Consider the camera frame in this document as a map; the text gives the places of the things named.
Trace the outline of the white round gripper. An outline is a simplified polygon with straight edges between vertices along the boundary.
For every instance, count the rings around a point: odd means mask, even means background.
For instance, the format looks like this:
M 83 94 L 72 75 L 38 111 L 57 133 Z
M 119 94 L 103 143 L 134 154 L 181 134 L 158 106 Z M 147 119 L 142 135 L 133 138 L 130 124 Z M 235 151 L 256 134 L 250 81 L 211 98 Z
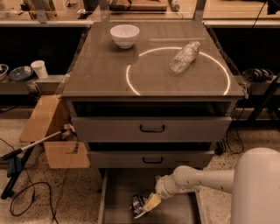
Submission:
M 175 182 L 173 174 L 156 176 L 155 191 L 156 193 L 152 192 L 143 205 L 143 210 L 145 212 L 150 212 L 157 207 L 162 199 L 169 199 L 176 194 L 186 193 L 186 189 Z

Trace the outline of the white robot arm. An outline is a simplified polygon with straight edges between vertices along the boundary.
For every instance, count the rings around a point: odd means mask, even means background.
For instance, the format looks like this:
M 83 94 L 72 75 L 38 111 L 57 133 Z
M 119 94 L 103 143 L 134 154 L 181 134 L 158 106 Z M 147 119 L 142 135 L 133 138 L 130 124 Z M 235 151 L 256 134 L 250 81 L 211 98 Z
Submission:
M 280 152 L 269 148 L 246 151 L 233 170 L 200 171 L 181 165 L 157 180 L 143 210 L 161 200 L 205 186 L 232 195 L 230 224 L 280 224 Z

